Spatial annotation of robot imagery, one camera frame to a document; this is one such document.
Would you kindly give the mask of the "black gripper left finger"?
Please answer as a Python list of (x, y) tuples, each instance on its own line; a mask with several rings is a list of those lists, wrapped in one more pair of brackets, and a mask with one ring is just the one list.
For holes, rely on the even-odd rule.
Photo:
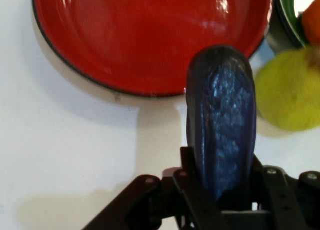
[(194, 151), (180, 149), (182, 167), (168, 177), (136, 177), (84, 229), (157, 230), (175, 217), (180, 230), (224, 230), (226, 221), (196, 175)]

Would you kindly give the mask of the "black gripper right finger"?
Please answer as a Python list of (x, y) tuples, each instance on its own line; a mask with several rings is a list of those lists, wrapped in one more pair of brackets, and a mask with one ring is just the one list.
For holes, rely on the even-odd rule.
[(267, 211), (272, 230), (320, 228), (320, 173), (306, 171), (293, 178), (282, 168), (263, 165), (255, 156), (250, 193), (259, 211)]

